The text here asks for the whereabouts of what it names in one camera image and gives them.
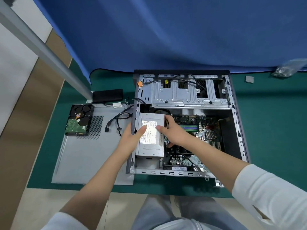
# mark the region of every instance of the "white label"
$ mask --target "white label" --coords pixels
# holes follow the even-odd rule
[[[121,103],[121,102],[113,103],[113,107],[114,107],[114,108],[122,107],[122,103]]]
[[[187,171],[186,167],[172,167],[172,170]]]
[[[142,126],[146,125],[147,129],[140,139],[140,143],[156,144],[157,138],[157,122],[142,120]]]

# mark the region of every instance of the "clear plastic bag of screws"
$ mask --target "clear plastic bag of screws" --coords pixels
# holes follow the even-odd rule
[[[291,77],[307,64],[307,58],[298,58],[287,61],[278,66],[276,71],[272,73],[274,77]]]

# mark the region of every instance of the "metal pole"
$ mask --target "metal pole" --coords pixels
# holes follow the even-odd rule
[[[86,99],[91,100],[93,93],[71,72],[67,66],[50,50],[49,47],[25,24],[24,21],[3,1],[0,0],[0,23],[13,35],[46,62],[72,87]]]

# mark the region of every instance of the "green tabletop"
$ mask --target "green tabletop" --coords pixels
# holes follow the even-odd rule
[[[77,63],[70,69],[86,84]],[[252,74],[254,84],[244,82],[245,74],[232,75],[239,111],[253,164],[276,174],[307,191],[307,76],[297,73],[285,80],[269,73]],[[91,90],[122,88],[131,99],[135,87],[131,73],[96,70],[91,74]],[[36,159],[28,188],[80,190],[82,185],[52,184],[53,170],[59,155],[67,113],[71,105],[85,103],[67,82],[64,83],[46,135]],[[213,181],[136,174],[134,185],[115,185],[113,192],[185,196],[232,197],[225,188],[212,188]]]

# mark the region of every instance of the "leg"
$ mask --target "leg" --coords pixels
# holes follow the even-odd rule
[[[168,195],[148,195],[131,230],[149,230],[175,219]]]
[[[210,224],[223,230],[247,230],[217,201],[210,197],[177,196],[181,216]]]

